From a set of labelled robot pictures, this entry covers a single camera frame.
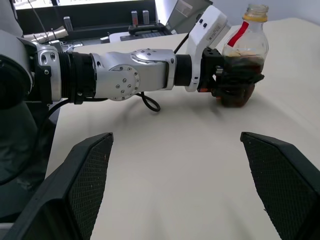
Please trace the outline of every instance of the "brown liquid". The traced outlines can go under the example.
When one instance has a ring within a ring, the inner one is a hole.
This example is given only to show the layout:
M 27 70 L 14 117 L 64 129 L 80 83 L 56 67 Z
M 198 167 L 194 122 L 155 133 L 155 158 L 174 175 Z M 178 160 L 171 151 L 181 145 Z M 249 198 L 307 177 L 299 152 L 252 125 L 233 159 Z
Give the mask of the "brown liquid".
M 259 56 L 226 56 L 224 60 L 224 71 L 228 74 L 235 75 L 235 78 L 237 76 L 249 77 L 260 74 L 265 63 L 265 60 Z M 236 97 L 222 96 L 217 98 L 218 101 L 225 107 L 239 108 L 247 103 L 255 90 L 255 85 L 251 84 L 248 87 L 225 88 L 223 90 Z

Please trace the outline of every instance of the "bottle cap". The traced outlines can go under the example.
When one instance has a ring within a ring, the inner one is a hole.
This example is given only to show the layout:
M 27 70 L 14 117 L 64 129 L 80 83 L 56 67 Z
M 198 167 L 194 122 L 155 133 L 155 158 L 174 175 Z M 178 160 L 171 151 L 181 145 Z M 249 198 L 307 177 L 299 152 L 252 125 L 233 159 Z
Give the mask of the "bottle cap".
M 269 7 L 266 5 L 249 4 L 248 8 L 246 9 L 246 13 L 243 16 L 243 20 L 265 23 L 268 21 L 268 11 Z

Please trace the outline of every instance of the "beige table surface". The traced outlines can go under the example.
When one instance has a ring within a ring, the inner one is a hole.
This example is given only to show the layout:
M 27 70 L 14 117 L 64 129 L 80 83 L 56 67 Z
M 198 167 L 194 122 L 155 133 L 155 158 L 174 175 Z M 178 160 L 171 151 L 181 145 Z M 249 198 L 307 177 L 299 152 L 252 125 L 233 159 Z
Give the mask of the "beige table surface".
M 290 142 L 320 169 L 320 27 L 290 18 L 267 22 L 264 31 L 265 79 L 243 108 L 223 108 L 210 94 L 183 87 L 147 93 L 161 105 L 159 114 L 135 96 L 62 107 L 48 175 L 75 144 L 114 133 L 92 240 L 280 239 L 256 193 L 240 135 Z M 76 50 L 174 49 L 183 37 Z

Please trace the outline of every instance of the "white wall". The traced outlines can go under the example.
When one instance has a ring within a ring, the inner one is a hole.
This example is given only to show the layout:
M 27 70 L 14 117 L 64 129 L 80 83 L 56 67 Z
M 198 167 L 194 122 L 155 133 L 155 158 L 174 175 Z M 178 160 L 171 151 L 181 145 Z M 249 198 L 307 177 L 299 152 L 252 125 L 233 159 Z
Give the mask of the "white wall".
M 232 25 L 242 23 L 242 16 L 248 4 L 269 6 L 269 20 L 300 18 L 320 25 L 319 0 L 212 0 L 213 5 L 221 10 Z

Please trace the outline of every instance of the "table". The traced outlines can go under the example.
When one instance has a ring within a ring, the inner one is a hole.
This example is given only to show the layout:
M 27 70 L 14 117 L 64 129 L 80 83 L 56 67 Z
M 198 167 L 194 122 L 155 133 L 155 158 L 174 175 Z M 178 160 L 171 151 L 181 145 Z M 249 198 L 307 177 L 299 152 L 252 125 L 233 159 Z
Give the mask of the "table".
M 270 45 L 265 79 L 243 108 L 224 108 L 208 93 L 175 87 L 147 93 L 161 105 L 159 114 L 139 97 L 61 109 L 47 175 L 78 142 L 114 133 L 92 240 L 280 239 L 256 193 L 240 135 L 292 143 L 320 169 L 320 27 L 289 18 L 267 22 L 264 31 Z M 76 50 L 174 49 L 183 37 Z

